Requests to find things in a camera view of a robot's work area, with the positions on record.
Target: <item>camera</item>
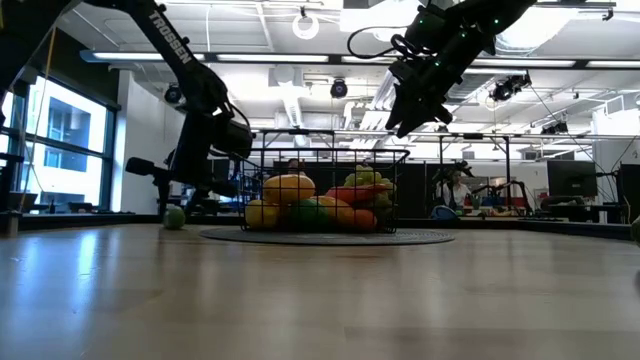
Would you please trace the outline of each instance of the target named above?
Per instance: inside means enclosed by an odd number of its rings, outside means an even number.
[[[342,99],[347,96],[347,92],[349,88],[347,84],[344,82],[344,79],[335,79],[333,80],[333,85],[331,85],[331,97],[334,99]]]
[[[169,104],[178,104],[180,103],[180,99],[182,99],[182,91],[180,87],[176,84],[169,85],[169,88],[164,93],[164,100]]]
[[[495,102],[507,101],[531,84],[529,72],[524,76],[509,76],[507,80],[496,83],[496,87],[491,91],[489,97]]]

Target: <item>desk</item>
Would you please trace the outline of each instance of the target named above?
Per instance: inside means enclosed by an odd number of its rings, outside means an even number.
[[[582,218],[583,222],[591,220],[594,224],[600,223],[600,212],[604,211],[608,214],[613,214],[614,218],[621,218],[622,212],[626,209],[624,205],[549,205],[549,209],[554,216],[568,215],[569,218]],[[582,213],[587,213],[589,216],[583,218]]]

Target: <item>green fruit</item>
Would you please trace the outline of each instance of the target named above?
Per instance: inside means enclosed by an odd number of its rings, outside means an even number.
[[[364,180],[364,183],[367,185],[373,184],[374,174],[373,171],[365,171],[360,174],[360,177]]]
[[[172,207],[167,209],[164,213],[164,218],[162,219],[162,225],[167,230],[180,230],[185,221],[187,220],[184,215],[184,211],[179,207]]]
[[[295,227],[322,227],[329,224],[329,211],[315,199],[301,200],[291,205],[289,221]]]
[[[385,191],[379,194],[376,194],[375,196],[376,201],[377,200],[389,200],[389,194]]]
[[[396,192],[396,190],[398,190],[398,187],[395,184],[389,184],[389,190],[387,190],[387,193],[391,196]]]

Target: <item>window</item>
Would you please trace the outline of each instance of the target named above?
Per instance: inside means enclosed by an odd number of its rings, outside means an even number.
[[[33,149],[33,170],[29,173],[27,192],[39,194],[37,203],[66,205],[72,202],[100,204],[102,162],[99,157],[27,143]],[[20,188],[27,182],[28,158],[22,166]]]
[[[38,78],[30,88],[27,132],[37,126],[39,136],[104,152],[107,109],[54,82],[44,85]]]
[[[2,113],[6,117],[5,124],[3,126],[11,125],[11,114],[13,112],[13,94],[7,93],[4,97],[4,102],[2,103]]]
[[[6,153],[7,151],[9,151],[9,137],[0,135],[0,152]]]
[[[53,202],[56,212],[67,212],[69,202],[109,206],[114,112],[55,81],[45,86],[42,77],[27,97],[8,94],[2,111],[0,152],[25,158],[16,190],[38,194],[36,203]],[[27,133],[24,149],[17,130]],[[35,146],[33,135],[39,137]]]
[[[0,153],[6,153],[9,151],[9,137],[7,135],[0,135]],[[0,160],[0,167],[6,166],[5,160]]]
[[[2,113],[6,117],[4,127],[19,128],[24,112],[24,98],[7,93],[2,103]]]

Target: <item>ceiling duct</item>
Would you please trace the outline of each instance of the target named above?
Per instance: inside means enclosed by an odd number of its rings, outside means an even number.
[[[304,90],[302,69],[291,65],[277,65],[269,69],[269,86],[280,87],[280,98],[284,103],[289,125],[294,129],[302,128],[302,110],[298,101],[300,90]],[[293,144],[296,148],[311,147],[311,141],[304,135],[294,136]]]
[[[496,36],[496,54],[525,56],[553,39],[578,15],[578,9],[532,7]]]

